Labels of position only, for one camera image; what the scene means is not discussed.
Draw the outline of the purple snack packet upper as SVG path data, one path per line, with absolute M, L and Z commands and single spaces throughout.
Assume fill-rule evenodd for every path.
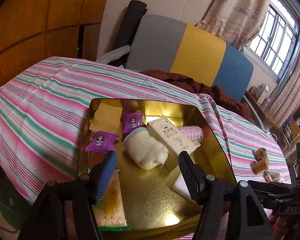
M 138 113 L 126 113 L 121 115 L 122 121 L 122 133 L 128 134 L 139 127 L 145 127 L 145 123 L 142 121 L 143 112 Z

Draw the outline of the barred window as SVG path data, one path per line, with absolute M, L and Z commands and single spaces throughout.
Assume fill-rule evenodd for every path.
M 286 0 L 270 0 L 266 17 L 257 36 L 247 48 L 281 80 L 297 53 L 300 18 Z

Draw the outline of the purple snack packet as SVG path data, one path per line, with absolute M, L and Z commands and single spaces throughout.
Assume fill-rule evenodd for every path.
M 145 127 L 145 123 L 142 121 L 143 112 L 138 113 L 126 113 L 121 115 L 122 121 L 122 133 L 128 134 L 139 127 Z
M 118 135 L 103 131 L 93 133 L 92 141 L 85 147 L 86 152 L 95 152 L 107 154 L 108 152 L 117 152 L 114 147 Z

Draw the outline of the wooden wardrobe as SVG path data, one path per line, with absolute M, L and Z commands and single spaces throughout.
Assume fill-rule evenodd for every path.
M 0 7 L 0 86 L 47 57 L 77 57 L 79 28 L 100 25 L 106 1 L 6 0 Z

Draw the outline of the cream rolled sock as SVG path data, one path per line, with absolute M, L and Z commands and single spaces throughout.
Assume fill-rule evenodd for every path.
M 123 144 L 131 159 L 143 170 L 162 166 L 168 158 L 168 148 L 152 137 L 145 127 L 130 132 Z

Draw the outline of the orange snack bar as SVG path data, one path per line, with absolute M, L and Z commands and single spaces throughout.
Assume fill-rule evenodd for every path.
M 260 159 L 259 161 L 251 164 L 251 169 L 255 175 L 266 171 L 269 168 L 269 161 L 267 157 Z

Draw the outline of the pink patterned roll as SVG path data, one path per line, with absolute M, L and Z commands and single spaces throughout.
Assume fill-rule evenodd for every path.
M 201 142 L 203 140 L 203 131 L 199 126 L 181 126 L 178 129 L 191 141 Z

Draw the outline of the wooden desk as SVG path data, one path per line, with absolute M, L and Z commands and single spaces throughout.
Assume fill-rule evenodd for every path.
M 279 133 L 283 132 L 282 127 L 278 127 L 271 121 L 269 116 L 266 115 L 266 110 L 257 102 L 253 94 L 251 94 L 249 91 L 246 91 L 242 100 L 248 104 L 251 111 L 251 116 L 256 120 L 256 125 L 260 129 L 266 132 L 268 128 L 273 128 Z

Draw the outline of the purple snack packet lower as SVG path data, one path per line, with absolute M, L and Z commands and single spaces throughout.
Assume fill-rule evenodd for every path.
M 114 147 L 118 135 L 103 131 L 93 133 L 92 141 L 85 147 L 86 152 L 95 152 L 107 154 L 108 152 L 117 152 Z

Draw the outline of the green essential oil box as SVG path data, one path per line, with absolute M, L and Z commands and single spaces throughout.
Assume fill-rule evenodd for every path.
M 263 173 L 263 178 L 265 179 L 266 182 L 273 182 L 274 179 L 271 175 L 271 173 L 268 171 L 268 170 L 265 170 L 264 173 Z

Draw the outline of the dark red blanket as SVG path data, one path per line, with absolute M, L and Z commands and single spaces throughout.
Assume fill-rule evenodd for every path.
M 167 73 L 161 70 L 146 70 L 142 71 L 141 74 L 165 81 L 166 83 L 170 83 L 193 94 L 207 94 L 211 96 L 217 105 L 232 111 L 252 124 L 255 124 L 255 121 L 251 117 L 249 106 L 246 103 L 229 98 L 220 86 L 209 87 L 186 75 Z

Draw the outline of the clear plastic wrap ball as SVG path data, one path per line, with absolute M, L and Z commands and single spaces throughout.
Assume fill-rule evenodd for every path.
M 277 182 L 277 183 L 284 183 L 285 182 L 281 171 L 272 171 L 272 172 L 270 172 L 270 175 L 271 175 L 274 182 Z

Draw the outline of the cream carton box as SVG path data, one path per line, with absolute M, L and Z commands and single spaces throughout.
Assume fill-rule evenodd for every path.
M 170 152 L 174 152 L 176 155 L 183 151 L 191 154 L 197 149 L 194 143 L 166 117 L 150 121 L 146 127 L 152 137 L 163 143 Z

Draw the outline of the cracker pack green wrapper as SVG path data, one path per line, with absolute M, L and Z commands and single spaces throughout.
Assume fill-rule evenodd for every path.
M 119 169 L 116 169 L 104 198 L 93 205 L 93 212 L 100 231 L 129 230 L 123 207 Z

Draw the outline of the beige patterned curtain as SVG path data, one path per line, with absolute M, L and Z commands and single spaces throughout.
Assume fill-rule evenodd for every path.
M 214 0 L 197 27 L 242 50 L 261 30 L 270 0 Z

